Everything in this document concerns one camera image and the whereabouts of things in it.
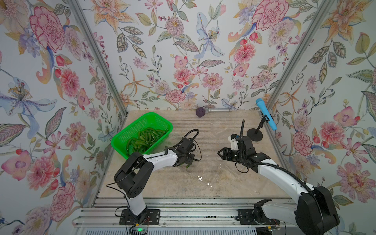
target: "marble surface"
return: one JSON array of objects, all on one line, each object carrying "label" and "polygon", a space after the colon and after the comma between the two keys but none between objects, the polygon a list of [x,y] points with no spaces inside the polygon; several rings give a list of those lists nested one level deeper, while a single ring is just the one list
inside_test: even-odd
[{"label": "marble surface", "polygon": [[[129,125],[143,114],[150,111],[131,111],[125,126]],[[189,130],[199,129],[196,138],[201,148],[202,160],[179,167],[165,167],[154,172],[143,190],[143,197],[273,197],[289,198],[289,196],[267,178],[250,170],[243,174],[235,168],[234,162],[224,161],[217,152],[223,147],[230,147],[228,136],[239,134],[241,122],[246,120],[244,134],[249,128],[257,128],[260,117],[256,111],[233,111],[208,113],[202,118],[196,116],[195,111],[152,111],[169,120],[174,129],[169,137],[153,153],[161,152],[164,146],[175,145]],[[257,152],[270,156],[280,164],[272,147],[269,137],[263,130],[264,138],[260,142],[253,142]],[[200,152],[194,152],[196,158]],[[122,197],[116,190],[105,185],[114,182],[114,174],[125,159],[117,152],[112,157],[110,166],[105,174],[104,183],[98,197]],[[238,164],[241,171],[246,168]]]}]

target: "purple cube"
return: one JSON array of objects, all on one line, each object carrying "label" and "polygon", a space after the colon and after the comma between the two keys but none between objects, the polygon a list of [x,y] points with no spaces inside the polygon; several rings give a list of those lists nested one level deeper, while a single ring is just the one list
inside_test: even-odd
[{"label": "purple cube", "polygon": [[203,107],[199,107],[198,109],[196,109],[196,115],[198,117],[202,117],[205,115],[205,109]]}]

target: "black round base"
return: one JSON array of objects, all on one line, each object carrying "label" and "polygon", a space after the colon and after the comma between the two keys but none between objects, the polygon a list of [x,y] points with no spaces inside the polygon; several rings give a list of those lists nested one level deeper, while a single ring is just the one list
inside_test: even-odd
[{"label": "black round base", "polygon": [[257,141],[262,140],[263,135],[262,135],[261,131],[257,131],[257,133],[255,133],[256,131],[257,131],[257,129],[255,129],[255,128],[249,129],[247,131],[247,136],[249,138],[251,138],[252,141],[256,141],[257,142]]}]

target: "green basket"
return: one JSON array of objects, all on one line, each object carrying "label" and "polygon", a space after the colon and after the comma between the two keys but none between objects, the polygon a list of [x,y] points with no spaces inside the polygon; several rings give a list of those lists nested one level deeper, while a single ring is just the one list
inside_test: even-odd
[{"label": "green basket", "polygon": [[155,142],[150,148],[148,148],[144,154],[150,153],[162,141],[164,141],[164,139],[171,133],[173,128],[171,122],[167,121],[156,113],[149,112],[139,117],[136,121],[129,124],[126,128],[114,136],[111,141],[112,147],[125,159],[128,159],[129,156],[126,149],[128,140],[133,137],[138,138],[138,132],[148,127],[153,129],[167,130],[167,133],[157,140],[157,142]]}]

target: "wallpaper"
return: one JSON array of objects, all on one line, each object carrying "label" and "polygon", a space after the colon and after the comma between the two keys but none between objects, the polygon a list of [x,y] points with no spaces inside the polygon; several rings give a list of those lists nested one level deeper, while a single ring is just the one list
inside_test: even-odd
[{"label": "wallpaper", "polygon": [[0,234],[71,234],[121,114],[63,1],[0,1]]},{"label": "wallpaper", "polygon": [[334,235],[376,232],[375,9],[335,1],[272,108],[293,172],[332,194]]},{"label": "wallpaper", "polygon": [[80,1],[124,105],[250,109],[268,101],[318,0]]}]

